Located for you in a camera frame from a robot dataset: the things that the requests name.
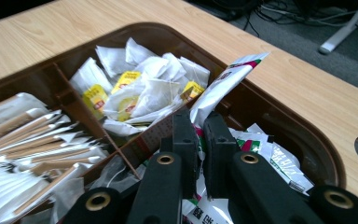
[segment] brown plastic organizer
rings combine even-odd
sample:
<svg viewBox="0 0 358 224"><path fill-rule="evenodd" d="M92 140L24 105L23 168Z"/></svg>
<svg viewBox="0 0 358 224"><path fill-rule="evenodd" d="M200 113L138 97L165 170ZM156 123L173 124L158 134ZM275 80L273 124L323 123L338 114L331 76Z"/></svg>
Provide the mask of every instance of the brown plastic organizer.
<svg viewBox="0 0 358 224"><path fill-rule="evenodd" d="M73 120L80 121L94 137L110 144L111 156L84 174L86 183L98 178L103 166L119 151L129 166L138 166L158 149L161 137L172 133L172 118L167 117L124 146L117 147L68 82L88 57L98 61L97 45L123 48L130 37L157 55L171 52L206 67L212 74L210 82L226 68L216 57L171 27L145 22L123 27L0 80L0 101L21 91L29 92L50 108L62 109ZM316 185L345 188L342 161L324 134L250 81L245 79L220 102L216 111L224 116L229 127L244 130L257 123L266 133L274 135L278 144L297 156L301 170Z"/></svg>

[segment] wooden table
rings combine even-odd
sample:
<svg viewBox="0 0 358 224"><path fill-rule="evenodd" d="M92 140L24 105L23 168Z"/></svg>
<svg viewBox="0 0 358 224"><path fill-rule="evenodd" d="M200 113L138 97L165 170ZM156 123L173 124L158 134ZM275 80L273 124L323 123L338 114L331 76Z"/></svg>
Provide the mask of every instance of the wooden table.
<svg viewBox="0 0 358 224"><path fill-rule="evenodd" d="M141 21L171 26L223 63L270 52L247 78L331 140L358 196L358 89L184 1L61 0L1 20L0 78Z"/></svg>

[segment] brown tray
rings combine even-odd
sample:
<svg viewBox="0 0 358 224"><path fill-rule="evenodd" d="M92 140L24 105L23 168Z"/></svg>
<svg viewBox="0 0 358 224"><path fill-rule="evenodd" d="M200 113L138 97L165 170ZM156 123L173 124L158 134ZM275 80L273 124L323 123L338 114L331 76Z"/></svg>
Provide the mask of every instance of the brown tray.
<svg viewBox="0 0 358 224"><path fill-rule="evenodd" d="M204 66L211 71L210 83L226 68L216 57L171 27L144 22L123 27L0 80L0 101L20 91L29 92L50 108L62 109L71 119L80 121L87 132L110 145L112 154L108 159L84 174L86 184L98 178L103 167L117 153L133 169L158 149L161 137L172 134L172 118L168 116L124 146L118 146L68 82L88 57L101 65L95 53L97 45L123 48L130 37L157 55L171 52ZM266 133L274 135L278 144L298 158L301 170L316 185L345 188L344 166L325 135L247 79L220 102L216 111L224 116L229 127L244 130L257 123Z"/></svg>

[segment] gray floor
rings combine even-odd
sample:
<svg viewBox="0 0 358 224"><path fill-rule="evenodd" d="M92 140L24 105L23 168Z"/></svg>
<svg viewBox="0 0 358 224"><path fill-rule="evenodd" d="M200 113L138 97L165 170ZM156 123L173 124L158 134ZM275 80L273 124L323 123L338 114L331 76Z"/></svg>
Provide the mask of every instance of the gray floor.
<svg viewBox="0 0 358 224"><path fill-rule="evenodd" d="M269 13L274 18L279 16L279 14L266 10L263 12ZM246 21L246 18L242 17L230 21L230 23L243 28ZM250 22L261 39L358 87L358 29L350 34L332 53L322 55L318 52L318 48L339 27L315 27L298 22L281 25L264 21L254 13L251 14ZM256 35L250 25L247 26L246 32Z"/></svg>

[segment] white metal leg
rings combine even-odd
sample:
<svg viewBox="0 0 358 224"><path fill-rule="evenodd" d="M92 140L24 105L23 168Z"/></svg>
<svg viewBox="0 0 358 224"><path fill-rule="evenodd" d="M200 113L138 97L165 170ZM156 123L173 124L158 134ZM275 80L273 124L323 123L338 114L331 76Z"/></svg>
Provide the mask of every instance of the white metal leg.
<svg viewBox="0 0 358 224"><path fill-rule="evenodd" d="M319 52L322 54L331 53L351 32L356 29L356 23L358 22L358 10L353 15L351 20L339 29L334 35L326 40L320 47Z"/></svg>

